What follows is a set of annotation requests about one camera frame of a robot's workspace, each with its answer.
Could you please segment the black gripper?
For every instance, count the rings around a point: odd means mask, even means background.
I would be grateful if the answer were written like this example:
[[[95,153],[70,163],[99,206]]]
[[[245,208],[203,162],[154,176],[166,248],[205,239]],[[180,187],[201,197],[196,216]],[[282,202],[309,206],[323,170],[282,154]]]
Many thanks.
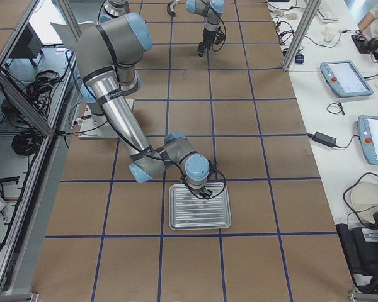
[[[222,30],[203,31],[203,41],[199,43],[197,53],[199,57],[204,56],[204,52],[209,51],[214,45],[222,44],[226,39],[226,34]]]
[[[212,198],[212,191],[207,189],[205,186],[201,187],[200,189],[194,189],[189,186],[186,176],[181,176],[180,180],[182,181],[182,184],[184,184],[185,187],[191,192],[191,194],[195,196],[197,199],[211,199]]]

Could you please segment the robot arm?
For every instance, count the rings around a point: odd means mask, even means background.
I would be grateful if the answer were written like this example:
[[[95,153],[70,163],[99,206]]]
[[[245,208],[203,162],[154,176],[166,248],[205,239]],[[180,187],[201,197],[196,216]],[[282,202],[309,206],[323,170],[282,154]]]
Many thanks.
[[[200,199],[210,199],[206,189],[210,164],[179,131],[169,134],[164,145],[148,143],[126,97],[140,88],[134,70],[143,53],[152,48],[149,30],[136,12],[94,25],[82,32],[77,47],[77,66],[85,86],[94,94],[100,113],[123,140],[132,162],[129,169],[144,183],[177,165],[184,185]]]
[[[225,42],[225,25],[223,25],[224,31],[222,31],[219,26],[222,21],[222,14],[225,10],[225,2],[223,0],[188,0],[186,2],[186,10],[189,13],[205,18],[205,26],[202,35],[203,41],[199,43],[197,49],[199,57],[203,57],[204,53],[209,51],[214,45],[223,44]]]

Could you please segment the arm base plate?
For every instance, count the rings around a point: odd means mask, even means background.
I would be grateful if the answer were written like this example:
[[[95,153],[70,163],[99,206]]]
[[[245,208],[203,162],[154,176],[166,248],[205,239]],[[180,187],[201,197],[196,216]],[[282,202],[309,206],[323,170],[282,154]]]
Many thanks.
[[[78,137],[80,139],[115,139],[118,135],[111,125],[107,122],[105,116],[93,115],[91,108],[87,104],[84,114],[79,117],[77,124],[80,126]]]

